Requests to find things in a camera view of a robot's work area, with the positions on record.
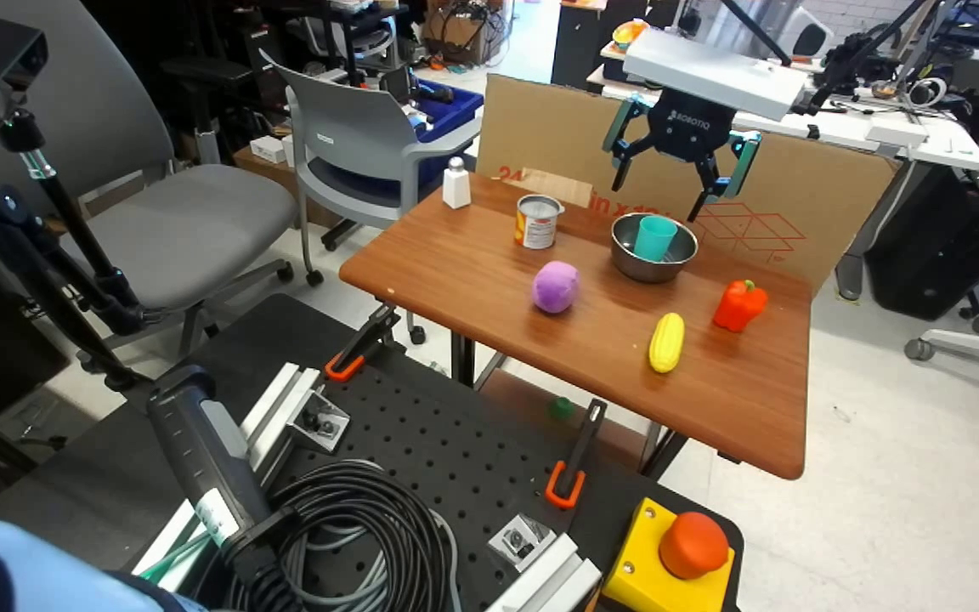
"chair backrest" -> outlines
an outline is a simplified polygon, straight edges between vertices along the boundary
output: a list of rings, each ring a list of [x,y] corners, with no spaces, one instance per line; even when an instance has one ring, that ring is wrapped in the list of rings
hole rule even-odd
[[[25,108],[36,116],[44,155],[71,196],[172,159],[146,89],[81,1],[0,0],[0,19],[39,28],[48,39],[48,64],[28,89]],[[1,146],[0,182],[22,191],[32,209],[51,208],[22,161]]]
[[[374,179],[403,178],[415,129],[388,92],[337,85],[275,65],[297,96],[304,143],[324,162]]]

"white salt shaker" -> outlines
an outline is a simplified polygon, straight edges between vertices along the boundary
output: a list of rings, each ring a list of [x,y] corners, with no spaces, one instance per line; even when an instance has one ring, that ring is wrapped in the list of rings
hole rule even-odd
[[[471,177],[463,167],[463,159],[454,156],[444,171],[444,204],[462,208],[471,204]]]

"yellow toy corn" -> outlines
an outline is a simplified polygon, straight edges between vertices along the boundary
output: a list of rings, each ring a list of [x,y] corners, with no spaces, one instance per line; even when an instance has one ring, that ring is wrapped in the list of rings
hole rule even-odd
[[[685,332],[687,325],[679,314],[668,313],[660,317],[656,331],[652,333],[652,342],[648,344],[648,363],[654,371],[667,373],[679,365]]]

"white floor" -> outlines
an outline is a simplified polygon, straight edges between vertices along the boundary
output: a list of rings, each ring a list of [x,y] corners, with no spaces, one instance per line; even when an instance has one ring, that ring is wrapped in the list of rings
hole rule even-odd
[[[556,27],[555,3],[517,5],[512,47],[494,72],[546,81],[543,42]],[[487,70],[430,78],[482,90]],[[318,228],[313,228],[319,235]],[[374,299],[337,278],[342,261],[376,235],[359,229],[337,252],[315,241],[314,263],[326,283],[312,290],[302,276],[290,286],[269,281],[245,296],[247,309],[283,291],[351,326]],[[299,266],[299,243],[287,232],[272,256]],[[428,324],[428,341],[407,343],[422,363],[450,363],[450,336]],[[949,316],[936,324],[967,330]],[[726,515],[747,547],[738,604],[763,609],[865,609],[877,612],[979,611],[979,361],[940,354],[928,364],[906,360],[902,345],[928,325],[879,309],[865,296],[846,303],[825,286],[812,307],[806,472],[784,481],[720,460],[688,443],[660,483]],[[125,349],[129,363],[156,375],[170,365],[176,337]],[[481,368],[487,352],[479,354]],[[578,388],[509,361],[506,369],[586,404]],[[101,418],[120,404],[97,377],[71,365],[47,386],[62,404]],[[57,423],[69,418],[57,417]],[[613,418],[641,429],[636,416]],[[85,421],[74,419],[76,429]],[[54,429],[54,423],[48,429]]]

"gray office chair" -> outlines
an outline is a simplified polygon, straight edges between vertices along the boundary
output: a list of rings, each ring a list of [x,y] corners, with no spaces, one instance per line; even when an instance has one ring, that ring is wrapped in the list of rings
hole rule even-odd
[[[143,306],[172,314],[135,336],[108,338],[112,348],[178,325],[182,314],[183,357],[201,328],[210,336],[217,332],[211,318],[234,316],[224,299],[275,272],[292,279],[283,259],[241,274],[294,222],[291,194],[220,164],[167,175],[173,150],[166,125],[132,67],[78,0],[0,0],[0,17],[47,36],[50,59],[28,89],[26,108],[71,197],[144,172],[146,189],[90,220],[89,228]],[[22,191],[35,212],[49,212],[49,198],[28,178],[22,160],[1,146],[0,182]],[[63,247],[92,272],[69,236]],[[311,271],[307,249],[303,256]]]
[[[392,94],[324,81],[263,57],[289,85],[300,197],[341,214],[347,230],[353,224],[385,229],[410,212],[440,186],[440,177],[419,184],[419,163],[463,151],[481,132],[482,117],[475,117],[431,143],[419,143]],[[342,225],[335,231],[342,232]],[[413,325],[409,310],[405,318],[411,340],[421,344],[424,330]]]

